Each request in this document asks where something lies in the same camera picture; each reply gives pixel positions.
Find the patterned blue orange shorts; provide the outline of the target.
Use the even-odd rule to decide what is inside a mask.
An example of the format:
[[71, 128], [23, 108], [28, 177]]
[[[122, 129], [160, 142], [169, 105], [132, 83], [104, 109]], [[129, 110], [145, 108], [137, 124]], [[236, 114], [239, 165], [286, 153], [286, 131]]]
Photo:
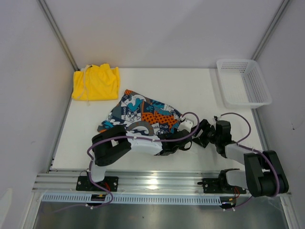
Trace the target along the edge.
[[102, 133], [122, 125], [126, 131], [144, 136], [174, 133], [182, 121], [181, 116], [171, 105], [125, 90], [97, 131]]

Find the yellow shorts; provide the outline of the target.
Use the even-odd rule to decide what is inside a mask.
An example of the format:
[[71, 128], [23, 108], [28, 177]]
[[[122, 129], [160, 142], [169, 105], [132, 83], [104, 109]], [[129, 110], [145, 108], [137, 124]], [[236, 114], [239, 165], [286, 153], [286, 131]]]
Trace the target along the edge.
[[119, 97], [121, 79], [118, 67], [111, 68], [108, 63], [86, 65], [73, 74], [71, 98], [75, 101], [109, 101]]

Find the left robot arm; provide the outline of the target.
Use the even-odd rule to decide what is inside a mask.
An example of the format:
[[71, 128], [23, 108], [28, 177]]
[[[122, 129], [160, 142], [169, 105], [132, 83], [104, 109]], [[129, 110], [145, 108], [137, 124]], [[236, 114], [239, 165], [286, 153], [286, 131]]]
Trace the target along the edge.
[[117, 162], [128, 152], [167, 156], [177, 150], [188, 150], [192, 146], [191, 133], [178, 130], [169, 134], [144, 136], [127, 131], [122, 125], [106, 130], [92, 138], [92, 146], [87, 150], [91, 158], [87, 186], [100, 190], [103, 186], [107, 167]]

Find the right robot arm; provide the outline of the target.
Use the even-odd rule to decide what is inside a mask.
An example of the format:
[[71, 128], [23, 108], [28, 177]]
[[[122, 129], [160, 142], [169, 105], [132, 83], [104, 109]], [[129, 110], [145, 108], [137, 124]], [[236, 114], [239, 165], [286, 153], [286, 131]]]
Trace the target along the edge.
[[198, 184], [203, 186], [205, 193], [239, 191], [244, 194], [249, 191], [253, 197], [273, 197], [288, 192], [289, 183], [275, 151], [260, 152], [235, 142], [228, 121], [220, 120], [211, 125], [204, 119], [199, 128], [192, 130], [195, 132], [193, 142], [202, 147], [213, 144], [219, 155], [244, 166], [243, 170], [223, 169], [217, 178], [204, 178]]

